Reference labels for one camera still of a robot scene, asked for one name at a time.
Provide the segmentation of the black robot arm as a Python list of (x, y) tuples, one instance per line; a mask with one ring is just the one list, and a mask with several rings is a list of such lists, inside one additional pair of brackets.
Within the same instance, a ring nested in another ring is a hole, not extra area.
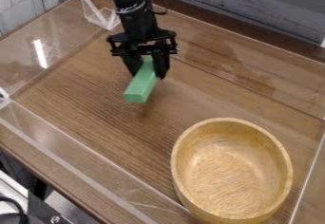
[(177, 32), (159, 28), (157, 16), (166, 12), (154, 10), (151, 0), (112, 0), (115, 14), (123, 31), (110, 35), (112, 56), (119, 56), (133, 76), (143, 65), (143, 55), (153, 57), (158, 78), (166, 77), (170, 69), (170, 55), (178, 53)]

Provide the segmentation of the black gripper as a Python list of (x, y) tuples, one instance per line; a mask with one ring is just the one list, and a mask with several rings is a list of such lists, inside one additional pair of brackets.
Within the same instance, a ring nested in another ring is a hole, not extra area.
[(154, 11), (151, 5), (116, 7), (123, 31), (107, 39), (112, 56), (122, 56), (123, 63), (133, 76), (138, 74), (143, 60), (141, 55), (153, 54), (157, 77), (163, 79), (170, 69), (169, 54), (178, 52), (177, 33), (161, 28), (157, 16), (165, 12)]

